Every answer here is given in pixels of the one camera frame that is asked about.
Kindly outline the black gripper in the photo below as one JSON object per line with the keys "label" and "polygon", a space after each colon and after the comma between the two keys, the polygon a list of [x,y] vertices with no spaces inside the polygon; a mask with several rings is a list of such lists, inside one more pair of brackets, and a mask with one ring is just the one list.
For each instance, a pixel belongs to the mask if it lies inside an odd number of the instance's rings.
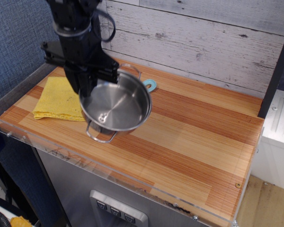
{"label": "black gripper", "polygon": [[73,91],[90,97],[98,79],[117,83],[119,63],[102,49],[99,26],[69,30],[55,26],[58,41],[44,41],[40,47],[47,63],[64,68]]}

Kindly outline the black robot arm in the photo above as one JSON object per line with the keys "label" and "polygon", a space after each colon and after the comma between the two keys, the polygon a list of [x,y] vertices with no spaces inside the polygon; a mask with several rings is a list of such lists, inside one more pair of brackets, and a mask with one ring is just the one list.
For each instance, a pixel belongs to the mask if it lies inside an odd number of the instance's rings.
{"label": "black robot arm", "polygon": [[110,15],[97,8],[98,0],[50,0],[53,15],[53,29],[57,41],[41,43],[45,61],[64,68],[66,77],[75,93],[84,97],[91,95],[98,80],[118,82],[119,63],[102,49],[102,43],[110,42],[115,31],[108,38],[102,38],[100,18],[115,24]]}

